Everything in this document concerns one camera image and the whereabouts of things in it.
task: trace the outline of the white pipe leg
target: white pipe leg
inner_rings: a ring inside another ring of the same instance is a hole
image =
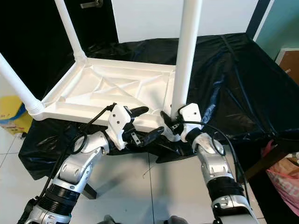
[[[55,3],[57,6],[57,9],[58,9],[58,12],[60,14],[62,23],[64,24],[66,34],[71,43],[71,47],[74,51],[74,57],[75,57],[76,62],[85,62],[85,60],[86,60],[85,53],[81,48],[80,42],[78,40],[74,26],[71,22],[71,18],[67,11],[64,0],[55,0]]]
[[[36,99],[27,86],[18,77],[12,67],[0,53],[0,75],[13,87],[18,97],[24,103],[26,110],[32,116],[40,114],[44,110],[42,102]]]
[[[185,0],[178,42],[176,75],[171,103],[171,118],[186,104],[192,70],[202,0]]]

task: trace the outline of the white tile floor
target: white tile floor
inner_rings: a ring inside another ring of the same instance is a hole
[[[46,180],[34,181],[23,167],[18,158],[22,142],[0,128],[0,223],[16,223],[26,202],[40,193]],[[190,224],[211,223],[211,201],[197,157],[165,164],[156,164],[155,159],[147,153],[102,158],[89,182],[98,198],[81,196],[71,224],[95,224],[105,214],[123,224],[162,224],[171,215]],[[266,224],[249,192],[254,213],[260,224]]]

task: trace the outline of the teal wall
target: teal wall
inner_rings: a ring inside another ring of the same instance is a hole
[[[275,0],[256,42],[272,59],[281,48],[298,48],[299,0]]]

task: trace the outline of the yellow box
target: yellow box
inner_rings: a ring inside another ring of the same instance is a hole
[[[17,96],[0,98],[0,126],[12,135],[27,133],[32,123],[24,104]]]

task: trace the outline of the black plastic sheet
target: black plastic sheet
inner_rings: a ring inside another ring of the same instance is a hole
[[[101,43],[87,49],[86,55],[175,65],[177,47],[178,39]],[[299,87],[246,34],[198,37],[187,102],[197,103],[202,122],[221,129],[235,146],[299,133]],[[19,158],[34,179],[49,175],[77,126],[56,119],[33,122]],[[89,133],[104,129],[92,126]],[[157,162],[193,156],[188,144],[163,136],[145,148],[128,146],[110,154],[138,152],[158,155]]]

